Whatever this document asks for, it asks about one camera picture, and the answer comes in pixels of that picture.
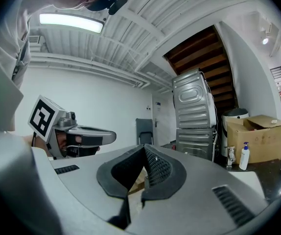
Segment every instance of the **ceiling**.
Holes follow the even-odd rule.
[[[106,10],[45,8],[34,14],[30,21],[30,35],[44,36],[47,46],[42,48],[43,53],[32,53],[31,66],[93,72],[139,88],[168,92],[176,74],[165,69],[168,63],[163,60],[163,55],[160,66],[150,59],[145,63],[143,60],[189,23],[192,9],[202,8],[208,1],[129,0],[114,16],[109,16]],[[39,14],[42,12],[90,17],[104,21],[105,25],[100,34],[41,25]]]

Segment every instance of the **soap bottle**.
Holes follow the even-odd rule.
[[[249,160],[249,149],[247,146],[248,142],[245,142],[244,144],[245,146],[242,149],[242,155],[240,157],[240,163],[239,163],[239,168],[241,168],[242,170],[246,170]]]

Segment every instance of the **faucet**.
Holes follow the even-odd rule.
[[[232,168],[232,163],[235,162],[234,146],[228,147],[228,164],[227,168]]]

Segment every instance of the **stacked metal appliance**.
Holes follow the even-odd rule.
[[[176,149],[214,160],[217,117],[213,96],[199,69],[172,80],[176,112]]]

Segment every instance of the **bottle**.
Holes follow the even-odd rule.
[[[239,168],[241,168],[242,170],[246,170],[249,160],[249,149],[247,146],[248,142],[245,142],[244,144],[245,146],[242,149],[242,155],[240,157],[240,163],[239,163]]]
[[[278,85],[279,95],[280,95],[280,98],[281,98],[281,85],[279,83],[277,83],[277,85]]]

